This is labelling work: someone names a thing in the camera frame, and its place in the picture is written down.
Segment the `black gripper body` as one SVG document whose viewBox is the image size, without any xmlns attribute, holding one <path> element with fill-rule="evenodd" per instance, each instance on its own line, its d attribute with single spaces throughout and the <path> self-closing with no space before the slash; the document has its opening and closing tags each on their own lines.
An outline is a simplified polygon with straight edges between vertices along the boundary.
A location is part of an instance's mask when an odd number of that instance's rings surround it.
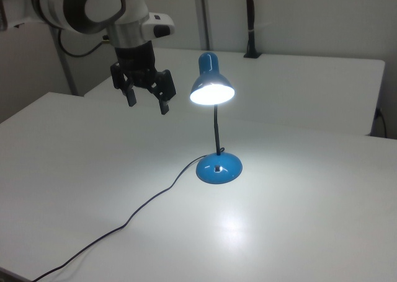
<svg viewBox="0 0 397 282">
<path fill-rule="evenodd" d="M 116 48 L 117 62 L 110 68 L 114 87 L 125 89 L 139 87 L 154 94 L 157 99 L 172 99 L 176 88 L 169 70 L 157 71 L 153 44 L 148 41 L 133 48 Z"/>
</svg>

